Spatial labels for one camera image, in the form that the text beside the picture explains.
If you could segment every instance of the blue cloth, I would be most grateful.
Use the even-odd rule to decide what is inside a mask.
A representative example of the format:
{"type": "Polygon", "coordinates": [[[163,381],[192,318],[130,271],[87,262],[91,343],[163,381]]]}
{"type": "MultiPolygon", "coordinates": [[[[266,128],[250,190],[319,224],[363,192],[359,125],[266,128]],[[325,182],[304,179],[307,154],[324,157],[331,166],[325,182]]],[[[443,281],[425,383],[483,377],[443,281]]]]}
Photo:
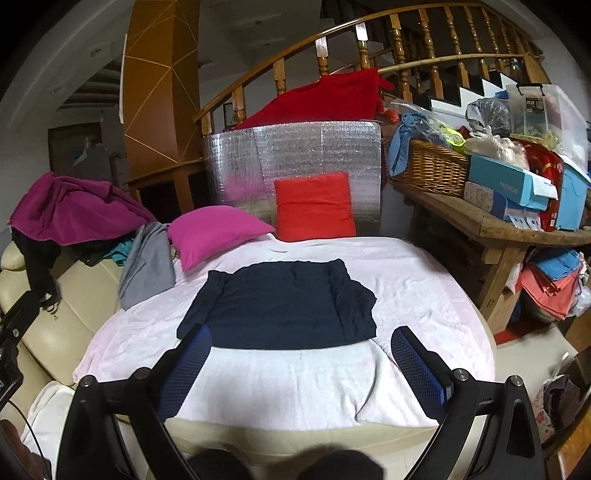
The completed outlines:
{"type": "Polygon", "coordinates": [[[549,248],[531,260],[546,277],[560,280],[580,268],[579,253],[567,248],[549,248]]]}
{"type": "Polygon", "coordinates": [[[127,257],[129,256],[129,251],[133,244],[133,239],[121,242],[113,250],[109,251],[104,258],[111,258],[117,265],[123,267],[127,262],[127,257]]]}
{"type": "Polygon", "coordinates": [[[388,172],[391,177],[400,175],[408,164],[408,148],[413,137],[419,135],[417,124],[427,122],[422,113],[405,113],[400,117],[401,125],[390,142],[388,151],[388,172]]]}

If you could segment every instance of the wicker basket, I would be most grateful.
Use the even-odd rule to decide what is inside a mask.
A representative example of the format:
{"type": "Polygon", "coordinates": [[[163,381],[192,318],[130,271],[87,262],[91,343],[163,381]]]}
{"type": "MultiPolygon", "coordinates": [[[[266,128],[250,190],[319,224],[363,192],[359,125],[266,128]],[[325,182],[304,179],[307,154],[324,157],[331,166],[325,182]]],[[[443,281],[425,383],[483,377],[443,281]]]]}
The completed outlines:
{"type": "Polygon", "coordinates": [[[469,157],[424,140],[413,139],[406,169],[400,175],[390,177],[390,181],[424,192],[461,197],[469,168],[469,157]]]}

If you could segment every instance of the silver bubble foil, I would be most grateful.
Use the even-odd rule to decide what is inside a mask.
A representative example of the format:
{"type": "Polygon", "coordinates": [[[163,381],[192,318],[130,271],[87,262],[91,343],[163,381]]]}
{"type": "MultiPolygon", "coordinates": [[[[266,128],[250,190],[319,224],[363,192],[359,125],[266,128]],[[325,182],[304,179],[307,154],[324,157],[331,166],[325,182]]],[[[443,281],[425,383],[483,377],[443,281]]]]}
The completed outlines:
{"type": "Polygon", "coordinates": [[[275,224],[275,180],[347,172],[358,235],[379,232],[381,142],[374,122],[269,125],[206,137],[217,202],[275,224]]]}

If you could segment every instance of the white blanket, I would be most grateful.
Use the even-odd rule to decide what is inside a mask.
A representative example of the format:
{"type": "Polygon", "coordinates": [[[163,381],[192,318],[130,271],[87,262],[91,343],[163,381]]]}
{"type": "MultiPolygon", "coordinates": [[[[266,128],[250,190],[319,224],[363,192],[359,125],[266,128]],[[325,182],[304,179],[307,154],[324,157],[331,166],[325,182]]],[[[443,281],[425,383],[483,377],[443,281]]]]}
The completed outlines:
{"type": "Polygon", "coordinates": [[[409,325],[450,368],[495,378],[491,345],[472,304],[429,254],[393,238],[285,243],[261,237],[212,258],[177,285],[127,312],[120,310],[92,339],[74,372],[99,381],[152,367],[177,345],[176,328],[209,270],[232,273],[264,261],[341,258],[352,279],[372,290],[378,327],[373,340],[321,350],[213,348],[178,417],[264,430],[324,430],[382,423],[434,426],[391,360],[394,329],[409,325]]]}

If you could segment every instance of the metal screw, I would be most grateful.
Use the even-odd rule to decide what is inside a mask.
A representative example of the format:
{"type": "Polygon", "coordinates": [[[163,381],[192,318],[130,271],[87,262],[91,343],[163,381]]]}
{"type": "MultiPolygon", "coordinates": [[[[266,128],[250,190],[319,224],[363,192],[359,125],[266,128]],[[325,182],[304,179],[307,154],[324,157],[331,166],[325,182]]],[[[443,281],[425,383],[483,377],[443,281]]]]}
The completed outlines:
{"type": "Polygon", "coordinates": [[[95,381],[95,378],[92,375],[86,375],[81,381],[81,385],[83,387],[90,387],[95,381]]]}
{"type": "Polygon", "coordinates": [[[511,375],[510,379],[511,383],[514,384],[516,387],[520,387],[523,385],[523,378],[519,375],[511,375]]]}
{"type": "Polygon", "coordinates": [[[453,371],[453,376],[462,382],[465,382],[466,380],[468,380],[468,378],[470,378],[470,374],[467,372],[467,370],[464,370],[463,368],[456,368],[453,371]]]}
{"type": "Polygon", "coordinates": [[[134,372],[134,378],[137,378],[138,380],[143,380],[144,378],[148,378],[150,372],[151,370],[148,367],[138,368],[134,372]]]}

